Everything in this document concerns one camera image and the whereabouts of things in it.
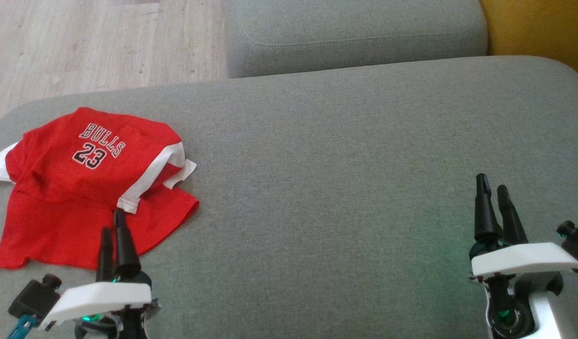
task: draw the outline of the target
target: robotic arm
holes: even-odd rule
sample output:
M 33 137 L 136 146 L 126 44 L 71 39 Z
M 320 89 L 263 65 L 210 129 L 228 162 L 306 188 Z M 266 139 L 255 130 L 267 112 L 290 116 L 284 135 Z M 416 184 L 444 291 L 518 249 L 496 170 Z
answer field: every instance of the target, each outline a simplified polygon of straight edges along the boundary
M 32 328 L 49 331 L 66 320 L 76 322 L 76 339 L 148 339 L 146 321 L 160 309 L 151 296 L 151 279 L 141 264 L 123 210 L 114 212 L 117 243 L 113 265 L 111 230 L 102 229 L 96 283 L 70 288 L 63 295 L 58 277 L 30 281 L 9 307 L 19 318 L 8 339 L 24 339 Z
M 561 246 L 530 244 L 507 188 L 498 187 L 498 225 L 485 174 L 479 174 L 475 198 L 475 240 L 469 252 L 472 275 L 483 286 L 490 339 L 576 339 L 556 296 L 562 272 L 578 274 L 578 227 L 565 221 L 557 228 Z

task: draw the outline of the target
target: wooden floor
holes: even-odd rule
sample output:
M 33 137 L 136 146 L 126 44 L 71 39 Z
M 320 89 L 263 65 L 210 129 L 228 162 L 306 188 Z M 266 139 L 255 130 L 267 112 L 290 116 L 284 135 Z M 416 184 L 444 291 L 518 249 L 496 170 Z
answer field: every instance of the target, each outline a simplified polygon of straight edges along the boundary
M 226 78 L 224 0 L 0 0 L 0 118 L 40 98 Z

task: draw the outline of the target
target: clothing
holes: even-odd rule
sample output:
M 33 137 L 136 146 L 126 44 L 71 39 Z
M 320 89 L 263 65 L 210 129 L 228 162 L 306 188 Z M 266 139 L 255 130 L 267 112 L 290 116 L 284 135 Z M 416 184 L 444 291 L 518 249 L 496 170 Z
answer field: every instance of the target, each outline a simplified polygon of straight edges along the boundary
M 173 187 L 193 169 L 168 125 L 136 116 L 81 107 L 25 133 L 0 153 L 0 180 L 15 182 L 0 267 L 35 259 L 96 268 L 100 229 L 117 207 L 145 253 L 199 205 Z

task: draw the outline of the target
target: white sleeve trim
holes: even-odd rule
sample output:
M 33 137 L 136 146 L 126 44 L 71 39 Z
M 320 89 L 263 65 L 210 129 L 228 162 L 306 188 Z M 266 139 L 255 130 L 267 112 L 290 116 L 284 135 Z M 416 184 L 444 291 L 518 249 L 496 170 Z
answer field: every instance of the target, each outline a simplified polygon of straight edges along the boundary
M 117 207 L 128 213 L 136 214 L 140 196 L 153 185 L 166 163 L 176 167 L 184 167 L 185 156 L 182 142 L 164 147 L 160 154 L 149 164 L 143 175 L 119 197 Z
M 11 178 L 9 177 L 9 172 L 7 172 L 7 161 L 6 161 L 6 157 L 7 154 L 15 147 L 17 146 L 17 144 L 19 144 L 19 142 L 16 142 L 15 144 L 12 144 L 11 146 L 5 148 L 4 150 L 0 151 L 0 181 L 3 182 L 11 182 Z
M 197 164 L 186 159 L 184 162 L 184 167 L 182 167 L 182 169 L 177 174 L 170 176 L 168 180 L 164 181 L 164 186 L 168 187 L 169 189 L 174 188 L 175 184 L 190 176 L 195 168 L 197 168 Z

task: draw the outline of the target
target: gray upholstery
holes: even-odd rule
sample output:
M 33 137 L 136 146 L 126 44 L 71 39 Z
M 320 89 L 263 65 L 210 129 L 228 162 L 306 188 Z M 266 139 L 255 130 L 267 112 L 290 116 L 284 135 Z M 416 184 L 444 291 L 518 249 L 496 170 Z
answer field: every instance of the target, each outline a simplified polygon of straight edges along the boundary
M 478 0 L 229 0 L 230 77 L 483 56 Z
M 467 281 L 475 175 L 509 187 L 530 241 L 578 223 L 578 75 L 544 58 L 46 99 L 1 120 L 0 149 L 80 105 L 166 122 L 197 163 L 181 188 L 199 210 L 142 258 L 165 307 L 153 338 L 484 338 L 485 296 Z M 0 232 L 10 191 L 0 183 Z M 0 338 L 13 297 L 48 272 L 64 287 L 93 279 L 37 262 L 0 270 Z M 567 276 L 578 329 L 575 288 Z

